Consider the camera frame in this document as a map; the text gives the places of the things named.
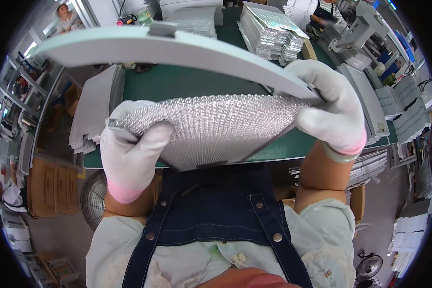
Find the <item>standing fan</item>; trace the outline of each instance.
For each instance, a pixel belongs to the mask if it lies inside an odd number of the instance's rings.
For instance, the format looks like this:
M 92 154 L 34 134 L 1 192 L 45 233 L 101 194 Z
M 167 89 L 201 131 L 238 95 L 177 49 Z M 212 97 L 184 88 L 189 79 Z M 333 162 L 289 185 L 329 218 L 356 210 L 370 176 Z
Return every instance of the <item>standing fan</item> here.
M 104 214 L 104 196 L 107 193 L 107 179 L 104 170 L 96 171 L 90 176 L 81 190 L 80 204 L 83 217 L 96 230 Z
M 379 279 L 371 279 L 376 275 L 382 267 L 382 257 L 374 255 L 371 252 L 365 255 L 365 250 L 361 251 L 358 256 L 362 258 L 362 262 L 355 269 L 356 281 L 355 287 L 357 288 L 378 288 L 380 287 Z

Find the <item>apron strap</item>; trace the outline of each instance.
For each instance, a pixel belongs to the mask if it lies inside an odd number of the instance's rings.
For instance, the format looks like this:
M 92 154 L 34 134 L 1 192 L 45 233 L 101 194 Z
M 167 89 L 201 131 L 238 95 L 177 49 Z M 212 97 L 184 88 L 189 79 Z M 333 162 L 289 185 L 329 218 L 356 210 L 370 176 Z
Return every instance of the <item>apron strap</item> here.
M 248 198 L 270 241 L 272 250 L 285 274 L 285 278 L 289 283 L 299 285 L 302 288 L 312 288 L 312 282 L 300 255 L 288 240 L 277 218 L 268 208 L 264 196 L 262 194 L 254 194 Z
M 173 194 L 161 193 L 159 195 L 157 204 L 145 223 L 141 239 L 131 254 L 122 287 L 144 287 L 150 259 L 154 254 L 156 242 L 172 199 Z

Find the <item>green workbench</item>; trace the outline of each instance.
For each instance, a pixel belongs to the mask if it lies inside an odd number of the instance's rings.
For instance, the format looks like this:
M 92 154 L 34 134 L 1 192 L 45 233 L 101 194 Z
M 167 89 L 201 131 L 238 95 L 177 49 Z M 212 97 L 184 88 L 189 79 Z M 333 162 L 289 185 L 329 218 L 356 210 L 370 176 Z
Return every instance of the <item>green workbench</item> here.
M 224 16 L 224 26 L 216 27 L 218 39 L 246 49 L 245 42 L 237 26 L 241 8 L 226 8 L 222 10 L 222 13 Z M 311 43 L 317 59 L 335 69 L 336 67 L 333 66 L 333 62 L 325 51 L 316 42 L 311 41 Z M 301 53 L 298 54 L 298 59 L 303 59 Z M 150 71 L 141 74 L 137 74 L 133 70 L 126 70 L 123 100 L 136 101 L 145 99 L 158 102 L 178 97 L 266 93 L 266 90 L 261 85 L 245 79 L 206 70 L 160 64 L 153 66 Z M 294 128 L 280 139 L 273 141 L 269 146 L 250 157 L 248 161 L 304 158 L 312 148 L 314 142 L 314 137 Z M 372 147 L 386 146 L 388 144 L 389 140 L 387 137 L 384 137 L 378 143 L 372 145 Z M 161 163 L 157 163 L 157 167 L 163 166 Z M 96 147 L 96 151 L 85 155 L 84 167 L 92 169 L 102 168 L 99 146 Z

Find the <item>window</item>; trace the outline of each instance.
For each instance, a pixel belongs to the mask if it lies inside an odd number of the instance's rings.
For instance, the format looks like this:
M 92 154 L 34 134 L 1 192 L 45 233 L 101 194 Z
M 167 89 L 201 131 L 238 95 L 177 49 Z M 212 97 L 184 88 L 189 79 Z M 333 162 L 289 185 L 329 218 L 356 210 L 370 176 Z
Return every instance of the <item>window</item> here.
M 35 41 L 34 41 L 34 42 L 32 42 L 32 44 L 30 44 L 29 48 L 27 48 L 27 50 L 24 52 L 24 56 L 26 56 L 27 59 L 30 58 L 30 55 L 27 56 L 27 54 L 29 54 L 30 49 L 34 48 L 35 46 L 37 46 L 37 43 L 35 43 Z

